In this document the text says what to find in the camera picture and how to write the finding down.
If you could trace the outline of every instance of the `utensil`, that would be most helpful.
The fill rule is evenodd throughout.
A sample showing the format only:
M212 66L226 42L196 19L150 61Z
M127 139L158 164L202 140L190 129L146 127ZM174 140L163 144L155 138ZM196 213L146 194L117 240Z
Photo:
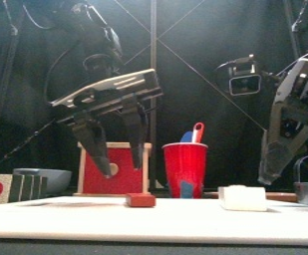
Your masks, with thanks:
M191 131L187 131L187 132L182 135L179 142L191 142Z
M191 142L200 142L202 131L203 131L203 123L194 124L192 131L191 131Z

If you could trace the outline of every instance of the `white block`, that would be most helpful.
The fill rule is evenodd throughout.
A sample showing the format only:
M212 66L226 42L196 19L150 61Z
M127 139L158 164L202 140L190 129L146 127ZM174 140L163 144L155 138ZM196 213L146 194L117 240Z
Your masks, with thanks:
M243 185L218 187L218 201L226 210L266 211L263 187L246 187Z

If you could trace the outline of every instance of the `red block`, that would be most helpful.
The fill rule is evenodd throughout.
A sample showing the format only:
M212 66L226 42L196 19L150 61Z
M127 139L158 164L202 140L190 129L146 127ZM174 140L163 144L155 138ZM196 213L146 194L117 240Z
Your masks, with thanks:
M155 197L148 193L125 194L128 207L154 207Z

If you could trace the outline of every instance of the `black backdrop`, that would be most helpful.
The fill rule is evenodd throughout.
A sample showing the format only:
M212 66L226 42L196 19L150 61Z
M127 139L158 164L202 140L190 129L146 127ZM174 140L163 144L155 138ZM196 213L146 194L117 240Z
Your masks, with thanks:
M151 66L151 1L89 1L120 38L123 73ZM228 60L255 56L262 69L277 73L294 60L283 3L278 0L156 0L155 69L163 97L156 101L155 172L164 185L160 146L179 140L196 122L204 123L202 142L208 146L206 187L240 183L257 185L259 160L258 125L212 88L214 68ZM302 1L291 0L297 16ZM57 56L71 47L75 35L40 30L30 23L21 1L8 1L10 35L5 10L0 6L0 159L53 117L43 101L45 73ZM41 25L51 22L29 8ZM308 13L297 34L299 51L308 49ZM49 95L60 97L84 80L77 47L60 62L49 80ZM231 98L262 127L267 127L273 90L265 84L250 97ZM109 114L101 122L108 141L124 141L121 120ZM0 172L14 167L63 168L73 172L76 185L79 150L69 130L53 124L0 163ZM291 188L291 171L271 188Z

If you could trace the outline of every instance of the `red plastic cup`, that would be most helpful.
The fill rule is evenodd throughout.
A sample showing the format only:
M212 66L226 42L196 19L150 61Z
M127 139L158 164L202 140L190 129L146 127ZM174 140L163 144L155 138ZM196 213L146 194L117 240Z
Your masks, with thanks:
M175 142L162 147L171 198L200 198L206 149L198 142Z

